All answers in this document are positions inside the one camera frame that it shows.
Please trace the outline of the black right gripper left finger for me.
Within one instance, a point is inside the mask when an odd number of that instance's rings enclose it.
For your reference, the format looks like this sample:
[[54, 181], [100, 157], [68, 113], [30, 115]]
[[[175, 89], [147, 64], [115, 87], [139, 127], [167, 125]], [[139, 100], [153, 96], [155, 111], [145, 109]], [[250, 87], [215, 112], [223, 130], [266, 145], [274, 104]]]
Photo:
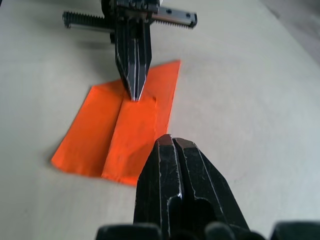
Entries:
[[182, 185], [177, 148], [165, 134], [155, 141], [138, 178], [133, 221], [169, 227], [170, 205], [182, 200]]

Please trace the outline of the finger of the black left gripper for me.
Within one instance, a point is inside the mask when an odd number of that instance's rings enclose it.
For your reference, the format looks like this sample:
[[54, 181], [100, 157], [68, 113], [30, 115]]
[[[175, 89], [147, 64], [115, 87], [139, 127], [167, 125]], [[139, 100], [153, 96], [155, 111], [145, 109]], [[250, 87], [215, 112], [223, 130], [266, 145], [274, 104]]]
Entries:
[[123, 84], [131, 98], [137, 100], [136, 39], [131, 37], [129, 21], [120, 21], [115, 31], [116, 64]]
[[138, 23], [138, 78], [137, 96], [139, 101], [147, 80], [152, 60], [150, 24], [140, 20]]

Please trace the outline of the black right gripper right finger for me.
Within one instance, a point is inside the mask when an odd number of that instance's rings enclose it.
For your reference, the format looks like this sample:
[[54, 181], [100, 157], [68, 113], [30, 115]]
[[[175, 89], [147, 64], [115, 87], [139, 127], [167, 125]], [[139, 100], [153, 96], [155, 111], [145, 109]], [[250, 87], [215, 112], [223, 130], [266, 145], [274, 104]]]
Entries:
[[175, 138], [183, 178], [185, 196], [199, 223], [222, 222], [249, 229], [237, 201], [223, 175], [214, 167], [197, 145]]

